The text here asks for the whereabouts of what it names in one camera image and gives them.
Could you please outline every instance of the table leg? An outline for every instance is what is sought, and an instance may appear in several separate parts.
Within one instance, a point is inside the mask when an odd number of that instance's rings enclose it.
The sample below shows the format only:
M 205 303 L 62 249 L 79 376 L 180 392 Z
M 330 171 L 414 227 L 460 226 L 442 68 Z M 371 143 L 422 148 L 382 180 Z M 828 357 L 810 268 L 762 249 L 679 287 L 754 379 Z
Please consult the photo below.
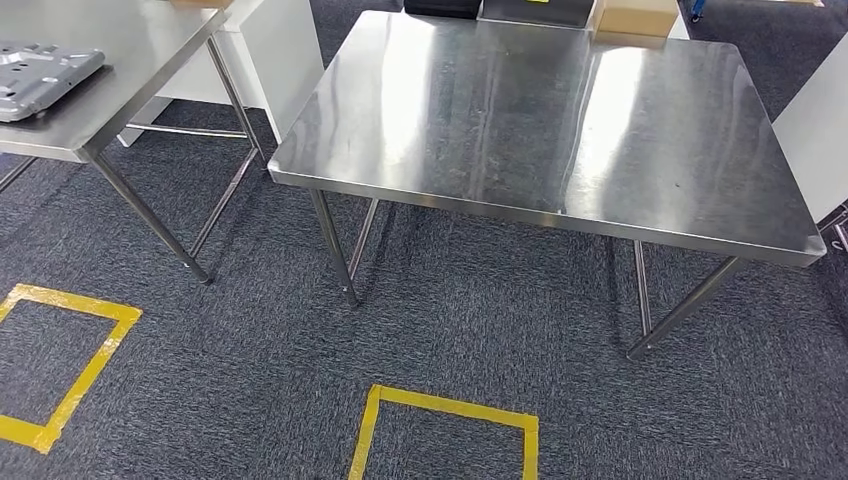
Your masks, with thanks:
M 359 237 L 356 239 L 356 245 L 353 248 L 353 255 L 350 257 L 350 266 L 347 272 L 350 279 L 356 277 L 356 269 L 359 268 L 359 262 L 362 260 L 362 252 L 365 251 L 365 242 L 368 240 L 368 233 L 371 232 L 371 224 L 374 223 L 374 215 L 377 213 L 377 205 L 380 200 L 371 199 L 371 205 L 368 206 L 368 213 L 365 215 L 365 221 L 362 223 L 362 228 L 359 230 Z
M 836 236 L 839 237 L 839 243 L 842 244 L 842 248 L 848 251 L 848 233 L 845 232 L 843 224 L 837 223 L 833 226 L 833 229 L 836 230 Z
M 674 310 L 658 323 L 650 332 L 646 333 L 636 342 L 636 345 L 627 352 L 627 358 L 636 360 L 645 354 L 649 348 L 652 348 L 671 330 L 683 321 L 690 314 L 695 312 L 698 307 L 704 303 L 722 284 L 722 282 L 730 278 L 733 273 L 742 268 L 747 262 L 739 257 L 730 257 L 725 260 L 713 273 L 710 274 L 700 285 L 692 290 L 689 295 L 683 299 Z
M 651 304 L 648 301 L 648 274 L 645 271 L 645 255 L 642 252 L 642 242 L 633 241 L 633 251 L 636 254 L 636 283 L 639 287 L 639 313 L 642 316 L 642 335 L 651 333 Z
M 32 165 L 36 160 L 38 160 L 38 157 L 29 157 L 25 158 L 24 161 L 22 161 L 21 163 L 15 165 L 15 168 L 13 168 L 11 172 L 7 173 L 6 176 L 3 177 L 2 180 L 0 180 L 0 192 L 9 188 L 9 185 L 11 185 L 12 182 L 17 180 L 18 177 L 20 177 L 21 174 L 24 173 L 26 169 L 29 168 L 29 166 Z
M 221 77 L 221 83 L 224 84 L 224 89 L 227 91 L 227 96 L 230 97 L 230 103 L 236 111 L 236 116 L 239 119 L 239 123 L 241 124 L 241 129 L 244 133 L 247 134 L 248 140 L 250 140 L 250 144 L 258 150 L 259 158 L 263 161 L 266 160 L 265 154 L 262 153 L 262 147 L 259 144 L 259 139 L 256 137 L 256 133 L 253 131 L 253 126 L 250 124 L 250 119 L 247 118 L 247 113 L 244 111 L 244 104 L 239 97 L 238 90 L 236 90 L 235 83 L 233 82 L 233 77 L 230 75 L 230 71 L 227 69 L 227 65 L 224 63 L 224 57 L 221 56 L 221 49 L 218 48 L 218 42 L 215 40 L 215 36 L 209 37 L 209 40 L 206 41 L 206 47 L 209 49 L 209 55 L 212 57 L 212 63 L 215 64 L 215 69 L 218 71 L 218 76 Z
M 342 289 L 345 295 L 347 295 L 348 302 L 350 302 L 351 306 L 355 307 L 359 301 L 356 299 L 356 292 L 353 290 L 353 280 L 347 271 L 344 252 L 342 251 L 341 243 L 339 243 L 339 237 L 336 235 L 336 227 L 333 225 L 333 217 L 330 215 L 330 207 L 327 205 L 327 199 L 321 190 L 311 189 L 309 193 L 312 195 L 312 203 L 315 204 L 315 212 L 318 214 L 318 223 L 321 224 L 321 232 L 324 234 L 324 240 L 327 241 L 327 247 L 330 249 L 330 256 L 332 257 L 336 274 L 342 283 Z
M 230 180 L 230 184 L 227 186 L 227 189 L 224 191 L 224 194 L 218 200 L 218 203 L 215 205 L 215 208 L 212 209 L 212 213 L 209 215 L 209 218 L 206 219 L 206 222 L 203 224 L 203 228 L 200 229 L 200 233 L 197 234 L 197 238 L 194 241 L 194 244 L 189 251 L 189 255 L 191 257 L 197 257 L 198 253 L 200 253 L 200 249 L 203 248 L 203 244 L 206 243 L 206 239 L 209 237 L 209 234 L 212 232 L 212 229 L 215 227 L 215 224 L 218 223 L 218 219 L 221 217 L 221 214 L 224 213 L 224 209 L 227 208 L 227 204 L 230 203 L 230 199 L 233 197 L 233 194 L 238 188 L 239 184 L 241 184 L 242 179 L 244 178 L 245 173 L 247 173 L 248 167 L 253 162 L 254 157 L 259 155 L 259 158 L 262 160 L 263 164 L 265 163 L 265 155 L 262 153 L 262 147 L 259 145 L 259 139 L 256 137 L 256 133 L 253 131 L 253 126 L 250 124 L 250 119 L 247 117 L 247 113 L 244 110 L 244 104 L 239 97 L 238 90 L 236 90 L 235 84 L 233 83 L 233 78 L 230 75 L 229 70 L 227 69 L 227 65 L 224 63 L 224 59 L 221 56 L 221 51 L 218 48 L 218 43 L 215 40 L 215 37 L 209 37 L 209 40 L 206 41 L 206 46 L 209 49 L 209 55 L 212 57 L 212 63 L 215 64 L 215 70 L 218 72 L 218 76 L 221 78 L 221 83 L 224 85 L 224 90 L 227 91 L 227 96 L 230 98 L 230 103 L 233 106 L 233 109 L 236 112 L 236 116 L 238 117 L 239 124 L 241 125 L 242 132 L 244 137 L 250 140 L 250 151 L 247 153 L 247 156 L 242 160 L 241 165 L 239 165 L 238 170 L 236 170 L 235 175 L 232 180 Z M 173 131 L 176 133 L 190 133 L 191 130 L 196 130 L 198 135 L 204 136 L 233 136 L 234 134 L 241 134 L 242 132 L 221 132 L 214 130 L 200 130 L 200 129 L 186 129 L 186 128 L 163 128 L 156 127 L 153 128 L 161 128 L 164 131 Z
M 127 183 L 123 175 L 121 175 L 121 173 L 112 165 L 112 162 L 106 158 L 106 155 L 101 153 L 96 157 L 92 157 L 90 161 L 95 167 L 97 167 L 98 170 L 100 170 L 100 173 L 106 177 L 106 180 L 109 180 L 109 183 L 115 187 L 115 190 L 117 190 L 118 193 L 120 193 L 121 196 L 129 202 L 130 206 L 135 209 L 141 218 L 150 225 L 150 228 L 156 232 L 156 235 L 159 235 L 159 238 L 161 238 L 162 241 L 165 242 L 171 250 L 173 250 L 183 264 L 191 269 L 191 272 L 197 277 L 197 279 L 204 285 L 212 283 L 212 277 L 200 267 L 194 258 L 186 253 L 182 245 L 180 245 L 179 240 L 177 240 L 165 224 L 159 220 L 159 217 L 153 213 L 150 207 L 144 203 L 144 200 L 142 200 L 132 186 Z

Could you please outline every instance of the black object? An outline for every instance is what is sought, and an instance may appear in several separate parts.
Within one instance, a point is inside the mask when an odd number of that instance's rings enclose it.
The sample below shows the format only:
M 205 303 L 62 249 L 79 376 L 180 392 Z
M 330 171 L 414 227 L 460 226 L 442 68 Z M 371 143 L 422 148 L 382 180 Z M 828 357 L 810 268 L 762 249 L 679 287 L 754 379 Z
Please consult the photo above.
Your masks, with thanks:
M 411 15 L 477 18 L 481 0 L 404 0 L 403 7 Z
M 486 20 L 584 28 L 595 0 L 486 0 Z

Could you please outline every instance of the floor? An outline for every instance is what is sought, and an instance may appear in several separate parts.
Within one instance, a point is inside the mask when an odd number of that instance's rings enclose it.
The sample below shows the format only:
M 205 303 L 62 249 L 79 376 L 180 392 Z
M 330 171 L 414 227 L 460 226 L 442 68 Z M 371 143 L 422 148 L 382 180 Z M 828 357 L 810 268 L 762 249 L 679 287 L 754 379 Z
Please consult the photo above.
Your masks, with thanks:
M 710 2 L 695 38 L 724 35 L 710 23 L 718 12 L 751 4 Z M 325 61 L 363 6 L 398 8 L 313 0 Z M 788 23 L 751 28 L 776 42 L 802 38 Z M 801 47 L 824 50 L 820 30 Z M 780 83 L 760 62 L 786 47 L 749 57 L 756 36 L 740 38 L 766 106 L 779 112 L 795 77 L 812 70 L 793 66 Z M 270 128 L 261 113 L 251 118 L 270 151 Z M 161 121 L 236 126 L 226 107 L 188 102 Z M 188 242 L 246 149 L 145 133 L 109 153 Z M 0 157 L 0 173 L 14 161 Z M 349 250 L 367 203 L 329 199 Z M 0 196 L 0 296 L 26 283 L 144 313 L 50 452 L 0 441 L 0 474 L 342 478 L 380 384 L 538 416 L 542 477 L 844 478 L 840 252 L 806 270 L 754 263 L 630 362 L 639 321 L 627 242 L 389 204 L 373 235 L 357 278 L 363 304 L 351 310 L 308 194 L 253 169 L 201 255 L 217 274 L 203 287 L 93 168 L 37 162 Z M 720 260 L 650 246 L 656 314 Z M 0 323 L 0 415 L 47 422 L 112 326 L 20 302 Z M 521 435 L 384 402 L 366 477 L 516 478 Z
M 766 111 L 775 120 L 848 32 L 848 0 L 824 7 L 752 0 L 706 0 L 693 40 L 739 47 Z M 695 0 L 679 0 L 690 12 Z

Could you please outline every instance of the table top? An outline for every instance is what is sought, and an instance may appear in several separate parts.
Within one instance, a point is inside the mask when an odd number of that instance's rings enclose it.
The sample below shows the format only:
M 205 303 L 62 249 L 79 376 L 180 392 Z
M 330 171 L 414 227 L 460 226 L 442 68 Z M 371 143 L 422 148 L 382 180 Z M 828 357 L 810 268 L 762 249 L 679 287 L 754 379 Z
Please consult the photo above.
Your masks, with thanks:
M 826 252 L 728 44 L 366 12 L 268 168 L 278 183 L 786 265 Z
M 225 20 L 162 0 L 11 0 L 2 10 L 4 39 L 106 54 L 38 117 L 0 124 L 0 152 L 77 162 L 100 153 Z

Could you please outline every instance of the yellow tape square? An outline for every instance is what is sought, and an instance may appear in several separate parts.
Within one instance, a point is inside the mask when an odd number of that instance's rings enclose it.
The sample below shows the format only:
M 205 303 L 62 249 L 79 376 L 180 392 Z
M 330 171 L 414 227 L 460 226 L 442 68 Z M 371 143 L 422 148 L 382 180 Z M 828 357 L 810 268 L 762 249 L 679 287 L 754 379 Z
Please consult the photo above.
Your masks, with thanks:
M 121 340 L 127 335 L 142 312 L 138 308 L 127 305 L 19 283 L 9 292 L 3 303 L 0 303 L 0 323 L 20 300 L 29 300 L 75 312 L 110 318 L 116 322 L 115 328 L 112 329 L 103 345 L 100 346 L 80 376 L 77 377 L 71 389 L 65 394 L 65 398 L 59 402 L 59 406 L 50 415 L 50 420 L 47 421 L 46 425 L 36 425 L 17 418 L 0 415 L 0 439 L 26 445 L 46 454 L 53 446 L 53 442 L 61 435 L 62 428 L 71 418 L 82 397 L 88 392 L 97 375 L 106 366 L 106 362 L 115 353 L 115 349 L 121 344 Z
M 374 427 L 380 411 L 380 400 L 463 417 L 477 418 L 490 422 L 517 427 L 524 430 L 524 468 L 522 478 L 535 480 L 539 471 L 539 417 L 525 413 L 508 412 L 473 403 L 435 397 L 424 393 L 409 392 L 382 385 L 372 385 L 365 403 L 365 413 L 359 427 L 359 439 L 353 453 L 348 480 L 360 480 L 365 475 L 368 450 L 374 439 Z

